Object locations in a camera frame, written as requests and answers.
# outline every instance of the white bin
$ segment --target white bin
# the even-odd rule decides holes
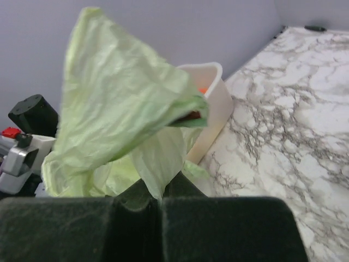
[[[232,114],[233,100],[222,80],[221,64],[185,64],[178,68],[191,75],[197,88],[208,88],[205,93],[209,104],[208,127],[203,129],[187,155],[187,160],[198,164]]]

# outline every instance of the orange object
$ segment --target orange object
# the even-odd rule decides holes
[[[208,88],[199,88],[198,89],[201,93],[205,94],[208,90]]]

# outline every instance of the gray veining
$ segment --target gray veining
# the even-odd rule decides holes
[[[349,261],[349,33],[288,28],[226,84],[205,193],[281,198],[311,261]]]

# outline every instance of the black cylinder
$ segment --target black cylinder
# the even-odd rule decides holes
[[[55,137],[58,113],[41,94],[35,94],[18,102],[8,117],[23,132]]]

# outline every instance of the red button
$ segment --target red button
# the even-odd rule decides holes
[[[21,133],[21,131],[18,128],[8,127],[4,131],[2,131],[1,134],[6,138],[15,139],[16,136],[20,133]]]

